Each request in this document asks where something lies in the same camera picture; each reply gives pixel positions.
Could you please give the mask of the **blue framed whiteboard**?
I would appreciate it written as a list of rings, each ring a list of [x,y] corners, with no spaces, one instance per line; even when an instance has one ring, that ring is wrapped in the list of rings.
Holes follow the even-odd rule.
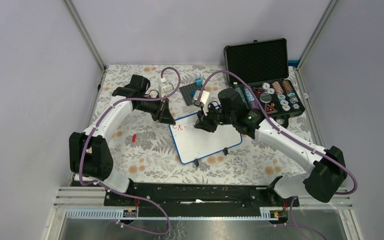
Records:
[[[214,133],[183,127],[194,125],[197,119],[195,112],[177,118],[175,125],[168,126],[181,164],[193,163],[242,143],[242,135],[232,125],[219,125]]]

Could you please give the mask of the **red marker cap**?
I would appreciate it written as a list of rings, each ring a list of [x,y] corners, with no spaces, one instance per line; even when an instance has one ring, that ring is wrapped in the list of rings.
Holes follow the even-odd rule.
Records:
[[[134,135],[132,136],[132,140],[131,140],[131,141],[132,141],[133,143],[136,142],[136,137],[137,137],[136,134],[134,134]]]

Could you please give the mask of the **black poker chip case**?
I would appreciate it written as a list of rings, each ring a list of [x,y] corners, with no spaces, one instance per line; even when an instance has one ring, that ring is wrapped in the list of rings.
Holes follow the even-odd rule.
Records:
[[[225,68],[234,73],[226,81],[241,96],[248,109],[262,106],[266,114],[287,128],[289,120],[305,107],[290,80],[287,39],[227,45]]]

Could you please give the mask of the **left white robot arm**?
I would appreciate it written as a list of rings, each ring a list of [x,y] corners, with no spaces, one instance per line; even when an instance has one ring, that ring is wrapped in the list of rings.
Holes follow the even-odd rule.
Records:
[[[129,84],[113,91],[107,109],[89,127],[70,135],[69,166],[74,174],[79,175],[82,185],[86,185],[83,177],[89,177],[94,184],[103,184],[105,188],[117,191],[115,197],[122,205],[128,206],[134,202],[135,192],[129,188],[131,181],[115,169],[109,142],[122,121],[134,110],[150,114],[157,123],[175,124],[168,98],[179,87],[163,77],[160,83],[169,93],[149,98],[147,90],[151,85],[150,80],[142,75],[132,75]]]

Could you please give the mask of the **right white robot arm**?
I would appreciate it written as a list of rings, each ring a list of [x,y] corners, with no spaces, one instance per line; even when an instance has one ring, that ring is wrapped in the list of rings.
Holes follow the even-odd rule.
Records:
[[[240,94],[233,88],[219,92],[220,105],[209,101],[209,92],[196,90],[194,105],[197,113],[196,129],[213,133],[218,126],[231,125],[240,134],[275,147],[298,163],[305,173],[290,177],[282,176],[270,184],[267,201],[273,206],[281,205],[287,198],[309,194],[314,199],[328,203],[348,174],[342,151],[332,146],[325,149],[298,137],[264,115],[258,108],[247,108]]]

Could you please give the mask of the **grey lego baseplate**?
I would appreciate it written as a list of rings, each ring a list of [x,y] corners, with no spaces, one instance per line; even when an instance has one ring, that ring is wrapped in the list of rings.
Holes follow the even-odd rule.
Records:
[[[200,89],[201,87],[197,86],[195,83],[187,84],[179,88],[186,106],[191,106],[194,104],[194,95],[196,91]]]

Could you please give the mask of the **floral table mat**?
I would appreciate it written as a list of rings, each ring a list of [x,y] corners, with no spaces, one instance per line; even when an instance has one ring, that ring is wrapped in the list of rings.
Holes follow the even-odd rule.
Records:
[[[165,65],[110,65],[106,71],[94,118],[97,119],[111,104],[112,93],[123,87],[134,74],[151,82],[155,92],[161,77],[168,82],[192,84],[195,79],[210,77],[205,90],[215,101],[218,93],[227,88],[226,76],[218,65],[175,65],[169,70]],[[194,129],[192,124],[175,127],[154,122],[148,113],[135,110],[115,124],[106,137],[113,157],[114,168],[135,182],[216,184],[216,185],[267,185],[278,176],[295,176],[304,170],[291,158],[272,145],[233,132],[227,143],[228,154],[223,147],[213,144],[210,155],[204,155],[198,165],[178,156],[181,149],[173,139],[173,133],[192,131],[192,145],[197,147],[206,137],[220,136],[223,127],[214,133]]]

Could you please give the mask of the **blue lego brick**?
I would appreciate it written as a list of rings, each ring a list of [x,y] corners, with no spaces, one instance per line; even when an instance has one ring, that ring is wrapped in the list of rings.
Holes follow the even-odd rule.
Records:
[[[202,87],[203,86],[203,80],[202,80],[201,77],[198,77],[198,78],[195,79],[195,85],[197,87]]]

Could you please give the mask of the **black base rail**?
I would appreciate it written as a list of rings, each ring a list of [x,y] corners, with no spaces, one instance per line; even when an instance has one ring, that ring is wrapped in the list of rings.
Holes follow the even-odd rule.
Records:
[[[132,207],[140,217],[170,218],[252,218],[261,217],[262,210],[286,211],[298,207],[299,201],[282,198],[272,185],[209,185],[175,183],[131,183],[127,194],[131,197],[108,192],[104,197],[106,207]]]

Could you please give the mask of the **blue corner bracket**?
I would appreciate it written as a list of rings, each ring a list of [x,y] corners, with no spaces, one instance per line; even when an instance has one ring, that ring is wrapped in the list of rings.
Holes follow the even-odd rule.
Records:
[[[297,68],[299,64],[300,64],[299,60],[288,60],[288,66]]]

